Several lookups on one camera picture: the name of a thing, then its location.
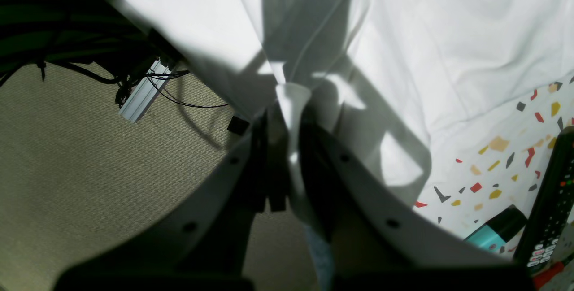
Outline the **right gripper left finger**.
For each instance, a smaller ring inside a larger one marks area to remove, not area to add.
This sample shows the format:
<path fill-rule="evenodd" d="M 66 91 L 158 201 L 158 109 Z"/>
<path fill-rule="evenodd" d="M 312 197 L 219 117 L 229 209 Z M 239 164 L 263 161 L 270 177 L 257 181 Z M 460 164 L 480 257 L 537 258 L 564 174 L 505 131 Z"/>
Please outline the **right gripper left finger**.
<path fill-rule="evenodd" d="M 120 246 L 66 270 L 56 291 L 253 291 L 242 277 L 252 223 L 287 208 L 287 127 L 262 111 L 173 211 Z"/>

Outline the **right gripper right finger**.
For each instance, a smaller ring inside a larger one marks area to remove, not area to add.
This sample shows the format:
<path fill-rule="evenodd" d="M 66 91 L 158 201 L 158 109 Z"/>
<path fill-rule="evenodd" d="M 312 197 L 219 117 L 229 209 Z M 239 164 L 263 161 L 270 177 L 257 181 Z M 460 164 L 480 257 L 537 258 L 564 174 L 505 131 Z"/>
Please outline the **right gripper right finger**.
<path fill-rule="evenodd" d="M 303 110 L 305 192 L 335 262 L 334 291 L 533 291 L 525 269 L 422 218 Z"/>

